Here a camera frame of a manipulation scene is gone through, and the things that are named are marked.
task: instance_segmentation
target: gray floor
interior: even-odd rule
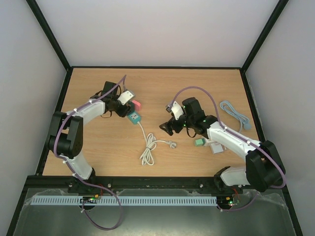
[[[281,191],[269,191],[268,194]],[[241,198],[245,204],[249,199]],[[78,206],[25,205],[16,236],[292,236],[295,235],[287,209],[260,198],[247,209],[220,212],[204,206],[125,206],[125,218],[113,231],[95,228]],[[117,206],[96,206],[90,216],[104,227],[113,226]]]

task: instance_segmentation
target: pink object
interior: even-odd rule
[[[136,112],[139,112],[141,110],[141,103],[137,102],[136,100],[132,100],[132,103],[134,104],[134,109]]]

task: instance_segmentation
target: white backdrop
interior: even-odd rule
[[[34,175],[65,70],[25,0],[0,1],[0,235]]]
[[[315,232],[314,9],[313,0],[289,1],[247,72],[306,236]]]
[[[37,0],[71,65],[242,66],[277,0]]]

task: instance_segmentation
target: wooden tabletop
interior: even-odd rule
[[[243,166],[245,163],[236,154],[227,150],[212,154],[210,147],[195,147],[195,139],[180,134],[169,136],[159,129],[171,115],[165,106],[174,95],[187,86],[199,86],[207,90],[219,106],[228,100],[234,108],[250,118],[252,129],[243,134],[258,139],[252,114],[245,94],[239,70],[201,69],[101,69],[75,68],[66,93],[62,111],[72,110],[86,103],[96,92],[103,89],[105,81],[118,82],[125,74],[126,87],[136,94],[142,104],[139,114],[146,135],[152,132],[157,139],[172,140],[176,149],[158,143],[152,151],[155,164],[141,165],[140,155],[145,141],[139,125],[133,125],[128,118],[113,113],[111,118],[97,117],[84,127],[83,152],[88,163],[98,176],[138,177],[209,177],[225,166]],[[206,115],[216,115],[209,97],[202,91],[190,89],[181,93],[178,103],[189,97],[196,97]],[[239,130],[235,118],[219,108],[222,121],[232,129]],[[43,174],[45,176],[67,176],[70,170],[61,160],[49,152]]]

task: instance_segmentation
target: electrical socket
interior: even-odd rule
[[[137,112],[133,112],[128,115],[128,119],[133,123],[137,124],[138,122],[141,121],[141,116]]]

